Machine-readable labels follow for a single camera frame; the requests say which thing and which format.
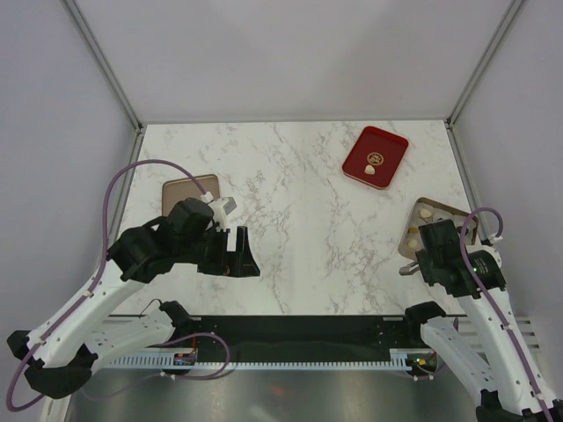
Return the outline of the steel tongs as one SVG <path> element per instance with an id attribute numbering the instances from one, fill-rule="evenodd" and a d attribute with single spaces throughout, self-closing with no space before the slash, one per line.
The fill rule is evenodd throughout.
<path id="1" fill-rule="evenodd" d="M 420 271 L 419 263 L 413 261 L 405 266 L 401 266 L 398 270 L 400 276 L 410 276 Z"/>

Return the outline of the beige box lid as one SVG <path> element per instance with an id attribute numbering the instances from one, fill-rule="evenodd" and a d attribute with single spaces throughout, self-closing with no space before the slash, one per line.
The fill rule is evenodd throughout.
<path id="1" fill-rule="evenodd" d="M 220 196 L 219 178 L 216 174 L 195 176 L 206 192 L 211 192 L 217 199 Z M 186 198 L 199 199 L 201 191 L 190 178 L 168 180 L 162 186 L 162 215 L 168 215 L 175 204 Z"/>

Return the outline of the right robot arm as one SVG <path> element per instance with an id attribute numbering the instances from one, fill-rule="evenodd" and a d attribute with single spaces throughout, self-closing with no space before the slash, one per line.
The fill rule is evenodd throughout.
<path id="1" fill-rule="evenodd" d="M 477 353 L 456 331 L 436 302 L 406 309 L 402 336 L 410 346 L 428 346 L 463 384 L 479 421 L 560 421 L 562 401 L 542 376 L 514 312 L 501 272 L 501 257 L 490 246 L 421 250 L 415 263 L 429 285 L 454 296 L 476 332 Z"/>

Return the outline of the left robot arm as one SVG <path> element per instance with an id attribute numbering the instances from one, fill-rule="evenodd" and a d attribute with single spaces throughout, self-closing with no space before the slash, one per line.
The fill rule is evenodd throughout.
<path id="1" fill-rule="evenodd" d="M 60 399 L 81 389 L 106 364 L 150 346 L 184 346 L 195 335 L 193 322 L 176 301 L 114 329 L 102 323 L 130 296 L 177 264 L 198 273 L 234 278 L 260 276 L 248 229 L 239 226 L 229 250 L 231 197 L 178 202 L 168 215 L 122 232 L 107 250 L 98 272 L 52 317 L 31 331 L 7 339 L 19 359 L 18 373 L 41 397 Z"/>

